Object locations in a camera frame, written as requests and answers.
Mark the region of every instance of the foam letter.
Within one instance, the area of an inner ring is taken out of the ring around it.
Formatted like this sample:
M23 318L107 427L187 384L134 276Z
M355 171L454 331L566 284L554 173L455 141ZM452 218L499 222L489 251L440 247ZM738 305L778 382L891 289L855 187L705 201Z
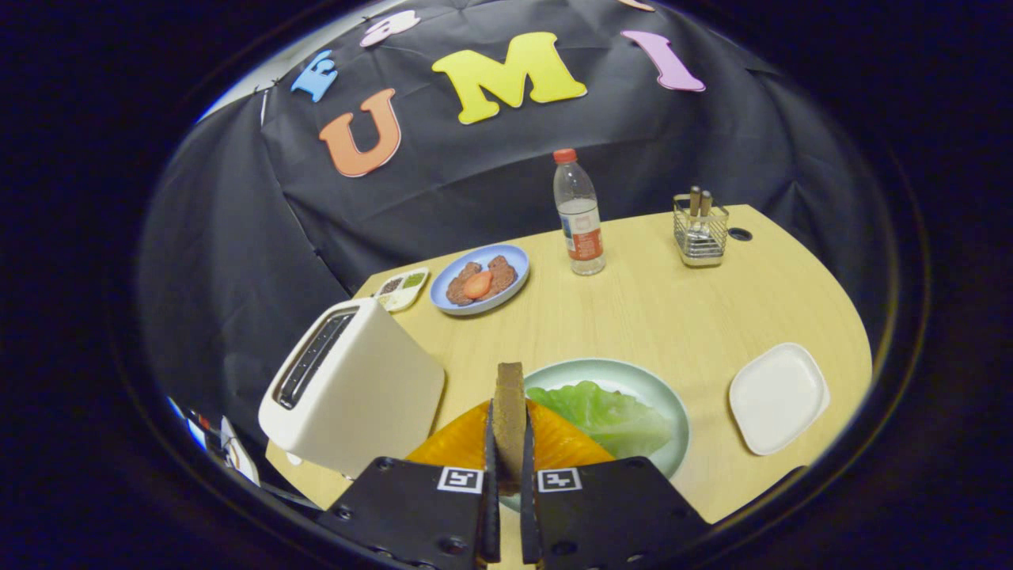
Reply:
M401 128L394 107L390 104L394 89L384 89L363 101L362 109L373 115L380 140L372 150L360 152L352 138L352 113L345 112L320 131L320 140L327 143L334 167L348 177L359 177L383 166L401 145Z
M302 89L313 95L313 102L320 100L330 84L334 82L334 78L337 77L336 71L330 71L334 69L334 62L324 59L329 55L330 50L324 50L317 54L317 57L313 58L313 61L292 83L291 90Z
M518 107L524 101L526 79L534 88L537 102L571 99L588 93L588 87L573 79L559 59L556 36L548 31L522 33L511 39L506 61L499 63L471 50L455 52L433 64L433 71L450 77L461 99L458 119L470 125L495 116L499 105L486 99L481 87L506 104Z
M366 35L363 37L363 40L360 42L359 45L363 48L369 48L370 46L383 42L395 33L401 33L405 29L414 26L420 21L422 21L421 18L415 17L414 10L398 12L393 16L384 18L375 25L370 26L370 28L366 30Z
M654 11L654 7L653 6L648 6L648 5L644 4L643 2L637 2L636 0L619 0L619 1L622 2L623 4L626 4L627 6L633 6L634 8L636 8L638 10L643 10L645 12L653 12Z
M650 61L653 62L654 67L660 73L657 76L657 82L666 89L702 91L707 88L703 84L703 81L693 77L693 74L686 69L683 62L679 61L679 56L669 48L671 42L669 42L668 37L649 31L632 31L629 29L623 31L622 34L636 42L644 53L647 54L647 57L650 58Z

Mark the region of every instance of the toaster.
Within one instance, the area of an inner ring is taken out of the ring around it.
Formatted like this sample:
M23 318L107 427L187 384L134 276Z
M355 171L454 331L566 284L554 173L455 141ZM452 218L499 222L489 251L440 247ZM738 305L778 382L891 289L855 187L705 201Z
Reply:
M279 447L355 479L374 459L404 458L428 436L444 370L376 300L319 317L260 402Z

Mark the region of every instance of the light green plate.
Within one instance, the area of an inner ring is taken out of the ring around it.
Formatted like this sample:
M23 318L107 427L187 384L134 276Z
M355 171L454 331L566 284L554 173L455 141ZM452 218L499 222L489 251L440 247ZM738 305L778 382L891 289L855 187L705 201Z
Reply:
M525 392L533 388L555 390L583 381L591 381L608 392L619 391L632 396L672 420L672 439L647 458L667 479L672 479L690 445L690 420L679 395L647 371L608 358L581 358L550 364L528 375L524 379L524 389ZM513 510L520 510L520 495L502 497L500 502Z

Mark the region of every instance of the black fabric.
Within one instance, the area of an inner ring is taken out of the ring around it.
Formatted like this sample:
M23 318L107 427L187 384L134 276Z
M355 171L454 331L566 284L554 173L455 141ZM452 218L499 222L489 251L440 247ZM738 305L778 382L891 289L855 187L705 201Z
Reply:
M140 250L156 380L181 407L263 442L256 414L289 350L347 300L282 198L257 137L259 96L199 123L166 167Z
M141 290L157 373L173 397L187 392L181 404L218 406L262 437L260 395L299 333L346 297L341 287L354 293L378 270L557 228L551 152L563 147L577 149L605 220L669 211L691 184L756 207L827 265L878 344L889 254L880 190L843 129L776 69L660 7L416 0L394 11L407 9L421 21L378 46L360 47L375 23L364 21L320 47L332 50L338 77L318 102L291 91L310 56L276 87L199 124L170 164ZM706 90L658 85L624 29L670 38ZM489 94L499 114L460 124L458 95L433 63L465 49L501 62L530 31L556 34L588 94L546 104L526 94L519 108ZM377 132L360 104L389 87L400 147L375 171L346 177L319 133L354 112L357 146L372 148Z

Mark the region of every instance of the lettuce leaf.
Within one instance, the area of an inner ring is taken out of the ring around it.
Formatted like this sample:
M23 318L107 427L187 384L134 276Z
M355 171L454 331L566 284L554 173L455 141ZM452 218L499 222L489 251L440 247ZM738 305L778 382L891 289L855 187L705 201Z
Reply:
M672 439L672 420L632 396L606 392L589 381L551 391L532 388L527 393L619 460L649 456Z

